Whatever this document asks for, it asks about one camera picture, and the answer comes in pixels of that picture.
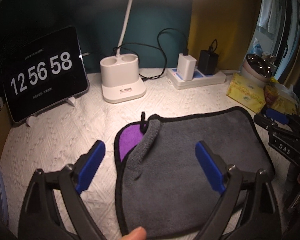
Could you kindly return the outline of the operator fingertip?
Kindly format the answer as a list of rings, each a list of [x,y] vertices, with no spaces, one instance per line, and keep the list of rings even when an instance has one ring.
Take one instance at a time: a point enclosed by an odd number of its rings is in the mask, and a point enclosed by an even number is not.
[[[147,232],[141,226],[134,229],[129,234],[121,238],[121,240],[146,240],[146,239],[147,239]]]

